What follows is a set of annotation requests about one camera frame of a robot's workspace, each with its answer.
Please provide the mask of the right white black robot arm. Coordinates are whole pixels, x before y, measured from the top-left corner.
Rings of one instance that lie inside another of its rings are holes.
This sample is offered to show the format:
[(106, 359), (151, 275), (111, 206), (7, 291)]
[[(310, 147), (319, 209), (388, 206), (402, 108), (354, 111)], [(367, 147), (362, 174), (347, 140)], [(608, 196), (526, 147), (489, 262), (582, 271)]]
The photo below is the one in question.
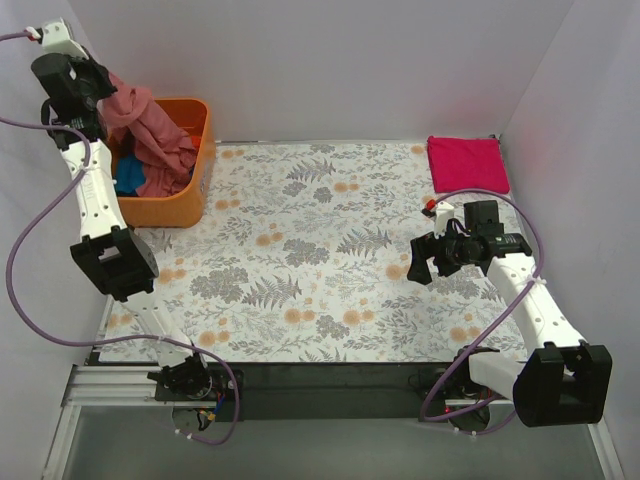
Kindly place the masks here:
[[(408, 280), (428, 285), (434, 275), (449, 277), (464, 266), (479, 268), (506, 302), (505, 311), (465, 347), (427, 391), (419, 418), (452, 380), (464, 397), (483, 390), (513, 403), (527, 427), (597, 424), (604, 414), (613, 360), (603, 345), (593, 345), (576, 330), (540, 276), (541, 249), (519, 233), (508, 233), (497, 200), (464, 205), (464, 218), (445, 200), (422, 210), (434, 229), (411, 240)], [(509, 360), (481, 342), (507, 318), (524, 340), (525, 363)]]

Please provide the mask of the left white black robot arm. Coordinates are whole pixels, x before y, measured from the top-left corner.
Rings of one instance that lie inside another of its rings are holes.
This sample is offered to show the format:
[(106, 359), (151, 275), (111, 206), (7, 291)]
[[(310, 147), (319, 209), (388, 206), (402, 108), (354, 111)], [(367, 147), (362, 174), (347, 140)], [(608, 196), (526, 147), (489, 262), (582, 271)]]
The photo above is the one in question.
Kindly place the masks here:
[(115, 93), (106, 69), (91, 57), (46, 53), (31, 64), (56, 117), (51, 137), (78, 179), (80, 240), (70, 248), (76, 265), (97, 289), (128, 310), (143, 333), (156, 339), (160, 371), (152, 380), (172, 393), (205, 398), (213, 377), (192, 341), (154, 291), (159, 269), (150, 247), (128, 228), (113, 184), (101, 100)]

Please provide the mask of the dusty pink t shirt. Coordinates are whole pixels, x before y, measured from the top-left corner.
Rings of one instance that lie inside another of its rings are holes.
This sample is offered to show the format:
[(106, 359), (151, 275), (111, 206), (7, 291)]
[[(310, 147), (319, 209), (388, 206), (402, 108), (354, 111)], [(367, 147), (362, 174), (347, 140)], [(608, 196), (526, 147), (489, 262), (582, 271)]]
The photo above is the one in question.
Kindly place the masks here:
[(138, 197), (165, 198), (180, 193), (190, 183), (197, 148), (186, 130), (179, 127), (146, 87), (131, 86), (115, 74), (116, 88), (102, 101), (101, 113), (111, 138), (130, 140), (130, 152), (141, 163), (142, 183)]

